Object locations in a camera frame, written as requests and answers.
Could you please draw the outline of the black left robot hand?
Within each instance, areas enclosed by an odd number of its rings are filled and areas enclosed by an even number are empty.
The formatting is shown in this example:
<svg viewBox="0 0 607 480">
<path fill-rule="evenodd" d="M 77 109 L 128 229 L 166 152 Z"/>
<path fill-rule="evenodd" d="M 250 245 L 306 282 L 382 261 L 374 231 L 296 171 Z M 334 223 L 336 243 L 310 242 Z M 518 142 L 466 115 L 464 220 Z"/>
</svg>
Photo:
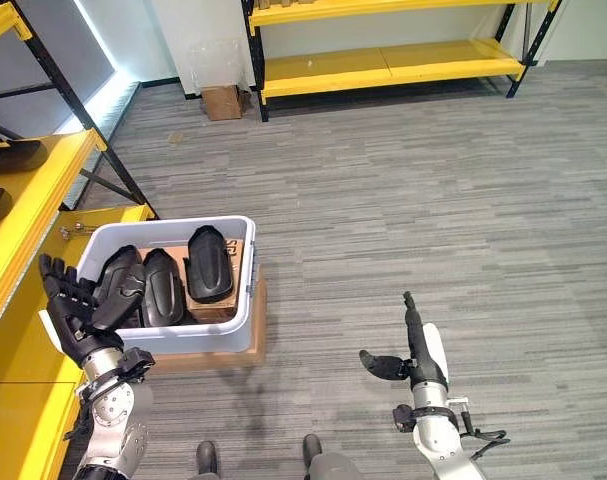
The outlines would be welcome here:
<svg viewBox="0 0 607 480">
<path fill-rule="evenodd" d="M 99 301 L 93 296 L 93 283 L 78 278 L 76 269 L 62 259 L 42 254 L 38 265 L 48 297 L 47 312 L 63 353 L 83 367 L 87 357 L 96 351 L 121 351 L 124 343 L 116 330 L 143 302 L 143 266 L 129 266 L 116 291 Z"/>
</svg>

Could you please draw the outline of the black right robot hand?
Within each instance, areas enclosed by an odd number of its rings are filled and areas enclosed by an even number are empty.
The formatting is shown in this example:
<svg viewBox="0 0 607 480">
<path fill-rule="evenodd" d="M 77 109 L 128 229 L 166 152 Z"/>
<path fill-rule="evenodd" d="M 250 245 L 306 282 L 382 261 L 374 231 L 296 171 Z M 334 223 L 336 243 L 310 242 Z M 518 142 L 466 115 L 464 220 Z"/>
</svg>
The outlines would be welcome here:
<svg viewBox="0 0 607 480">
<path fill-rule="evenodd" d="M 442 368 L 431 356 L 424 334 L 419 311 L 416 308 L 412 294 L 403 293 L 406 307 L 405 325 L 410 351 L 409 359 L 401 359 L 389 355 L 372 355 L 367 350 L 359 351 L 362 366 L 377 378 L 389 381 L 404 381 L 409 379 L 411 387 L 420 383 L 437 383 L 448 389 L 446 377 Z"/>
</svg>

